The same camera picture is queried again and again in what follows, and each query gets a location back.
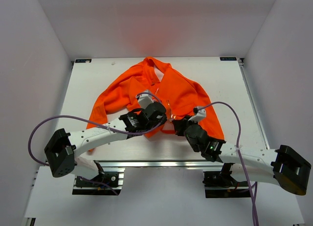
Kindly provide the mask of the orange jacket with pink lining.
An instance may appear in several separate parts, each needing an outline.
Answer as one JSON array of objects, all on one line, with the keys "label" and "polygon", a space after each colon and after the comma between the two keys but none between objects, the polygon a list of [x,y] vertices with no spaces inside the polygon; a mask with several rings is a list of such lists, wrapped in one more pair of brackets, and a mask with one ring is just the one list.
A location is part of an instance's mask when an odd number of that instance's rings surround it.
[{"label": "orange jacket with pink lining", "polygon": [[174,121],[193,115],[196,106],[206,106],[211,102],[200,84],[184,77],[170,63],[146,57],[117,77],[98,96],[89,120],[105,124],[108,114],[124,108],[129,111],[139,108],[136,96],[145,90],[162,101],[167,117]]}]

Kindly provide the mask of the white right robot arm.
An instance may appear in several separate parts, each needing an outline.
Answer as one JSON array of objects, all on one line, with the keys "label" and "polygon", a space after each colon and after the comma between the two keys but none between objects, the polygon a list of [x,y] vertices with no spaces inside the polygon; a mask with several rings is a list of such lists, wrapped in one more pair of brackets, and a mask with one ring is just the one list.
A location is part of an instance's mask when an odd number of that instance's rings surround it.
[{"label": "white right robot arm", "polygon": [[241,164],[243,171],[248,171],[257,182],[272,183],[295,195],[306,195],[312,166],[290,146],[259,151],[236,149],[235,145],[210,137],[188,115],[173,124],[175,134],[184,136],[194,152],[207,161],[224,164],[221,173],[224,185],[233,186],[239,180],[240,170],[236,165]]}]

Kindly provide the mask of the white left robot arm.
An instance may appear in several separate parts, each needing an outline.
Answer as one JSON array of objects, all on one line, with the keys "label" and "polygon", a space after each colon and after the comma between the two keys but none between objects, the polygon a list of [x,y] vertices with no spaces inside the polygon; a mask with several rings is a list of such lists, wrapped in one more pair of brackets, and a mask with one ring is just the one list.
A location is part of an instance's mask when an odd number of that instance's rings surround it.
[{"label": "white left robot arm", "polygon": [[59,178],[74,174],[86,178],[92,186],[99,186],[103,182],[102,168],[94,160],[83,158],[83,153],[115,141],[141,136],[166,120],[166,108],[159,102],[153,102],[144,109],[134,109],[112,122],[87,130],[66,132],[65,129],[58,129],[44,149],[52,175]]}]

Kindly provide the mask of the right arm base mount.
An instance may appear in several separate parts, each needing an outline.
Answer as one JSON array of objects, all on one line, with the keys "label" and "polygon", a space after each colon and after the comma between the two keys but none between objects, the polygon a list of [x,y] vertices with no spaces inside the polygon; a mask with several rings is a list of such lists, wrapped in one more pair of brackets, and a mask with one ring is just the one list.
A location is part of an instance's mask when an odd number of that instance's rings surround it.
[{"label": "right arm base mount", "polygon": [[231,176],[233,167],[234,163],[200,166],[207,199],[250,198],[246,179],[238,181]]}]

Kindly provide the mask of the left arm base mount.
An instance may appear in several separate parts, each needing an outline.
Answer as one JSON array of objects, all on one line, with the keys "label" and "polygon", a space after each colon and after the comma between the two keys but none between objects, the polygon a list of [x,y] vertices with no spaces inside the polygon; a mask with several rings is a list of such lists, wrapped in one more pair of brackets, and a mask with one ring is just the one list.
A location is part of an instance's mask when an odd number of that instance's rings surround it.
[{"label": "left arm base mount", "polygon": [[75,176],[72,194],[88,196],[118,196],[122,190],[125,168],[107,166],[100,162],[102,170],[97,176],[83,176],[83,171],[72,171]]}]

